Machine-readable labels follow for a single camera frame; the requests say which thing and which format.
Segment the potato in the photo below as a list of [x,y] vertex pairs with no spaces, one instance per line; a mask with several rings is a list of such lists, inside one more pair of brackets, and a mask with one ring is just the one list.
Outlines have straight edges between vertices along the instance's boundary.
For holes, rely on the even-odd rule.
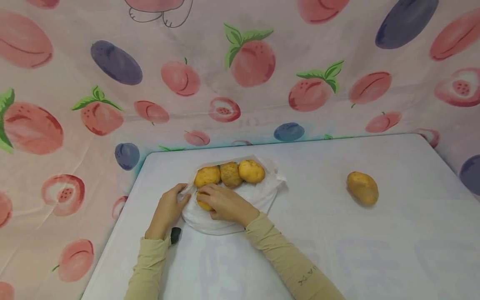
[[220,166],[220,178],[228,188],[236,188],[243,182],[240,177],[239,166],[233,161]]
[[253,159],[246,159],[239,165],[240,177],[249,183],[259,183],[265,178],[265,170]]
[[199,194],[205,194],[205,193],[204,192],[203,193],[202,192],[197,193],[197,204],[198,204],[198,206],[201,207],[202,209],[206,210],[207,212],[212,211],[213,208],[210,205],[208,205],[205,202],[202,202],[202,201],[198,200],[198,195]]
[[377,203],[377,183],[369,175],[351,172],[347,177],[347,188],[361,204],[373,206]]
[[207,184],[218,184],[220,182],[220,168],[218,166],[201,168],[195,176],[193,184],[201,188]]

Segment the black object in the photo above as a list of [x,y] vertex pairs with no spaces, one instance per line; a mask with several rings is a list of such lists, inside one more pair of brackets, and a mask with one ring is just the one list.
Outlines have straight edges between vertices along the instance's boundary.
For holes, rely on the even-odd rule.
[[172,245],[175,245],[180,240],[181,229],[178,227],[172,228],[172,233],[170,234],[170,240]]

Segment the cartoon paw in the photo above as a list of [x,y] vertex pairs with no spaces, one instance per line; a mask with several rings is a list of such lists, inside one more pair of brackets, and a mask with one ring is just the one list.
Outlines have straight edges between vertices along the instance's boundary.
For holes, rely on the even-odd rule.
[[136,9],[130,8],[129,10],[130,17],[132,20],[139,23],[146,23],[159,19],[163,12],[142,12]]
[[163,13],[163,23],[167,27],[176,28],[185,23],[192,9],[193,0],[184,0],[177,9]]

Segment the beige sleeve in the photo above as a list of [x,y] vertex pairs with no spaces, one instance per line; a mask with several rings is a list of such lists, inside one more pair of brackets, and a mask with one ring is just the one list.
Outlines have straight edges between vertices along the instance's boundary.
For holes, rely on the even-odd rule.
[[158,300],[160,277],[170,244],[170,236],[166,240],[140,239],[137,265],[133,267],[124,300]]
[[296,300],[345,300],[334,284],[289,242],[264,213],[246,228],[252,245],[263,251]]

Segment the fabric backdrop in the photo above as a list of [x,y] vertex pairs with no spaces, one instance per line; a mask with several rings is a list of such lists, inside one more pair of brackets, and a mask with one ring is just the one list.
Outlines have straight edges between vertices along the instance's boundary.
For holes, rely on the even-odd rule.
[[3,0],[0,23],[2,300],[78,299],[155,151],[417,132],[480,195],[477,0]]

